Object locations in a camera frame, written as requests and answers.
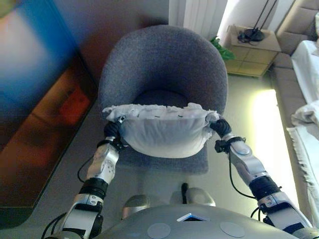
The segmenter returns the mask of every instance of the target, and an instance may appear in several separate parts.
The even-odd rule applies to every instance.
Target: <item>white pillow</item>
[[[216,111],[189,103],[183,109],[158,105],[122,105],[103,109],[107,120],[125,116],[121,136],[136,151],[162,158],[185,158],[197,154],[212,136],[210,122]]]

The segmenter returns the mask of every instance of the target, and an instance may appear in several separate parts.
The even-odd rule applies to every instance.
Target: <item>sunlight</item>
[[[299,207],[275,90],[260,91],[253,101],[254,154],[273,180]]]

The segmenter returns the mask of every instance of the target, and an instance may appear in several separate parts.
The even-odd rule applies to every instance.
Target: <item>potted plant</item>
[[[219,51],[221,57],[223,58],[224,61],[227,61],[227,60],[233,60],[235,59],[235,55],[234,53],[232,53],[230,50],[222,47],[220,44],[219,44],[219,41],[220,39],[216,37],[214,37],[213,39],[211,39],[211,43],[214,45],[214,47],[216,47],[216,49]]]

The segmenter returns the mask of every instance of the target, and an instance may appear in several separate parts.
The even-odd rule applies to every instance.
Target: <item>beige sofa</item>
[[[319,12],[319,0],[296,0],[276,33],[282,52],[278,54],[271,68],[271,78],[276,90],[284,128],[293,127],[291,114],[306,104],[290,56],[301,41],[317,40],[315,31],[315,15],[317,12]],[[305,172],[299,167],[291,138],[286,130],[285,137],[300,209],[311,219],[307,184],[304,178]]]

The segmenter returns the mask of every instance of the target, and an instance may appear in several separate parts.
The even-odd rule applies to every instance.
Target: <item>gray armchair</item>
[[[101,110],[112,105],[185,107],[197,103],[223,114],[227,73],[216,48],[185,28],[159,25],[124,36],[104,66],[99,86]],[[182,159],[150,157],[132,148],[118,164],[202,174],[208,170],[206,146]]]

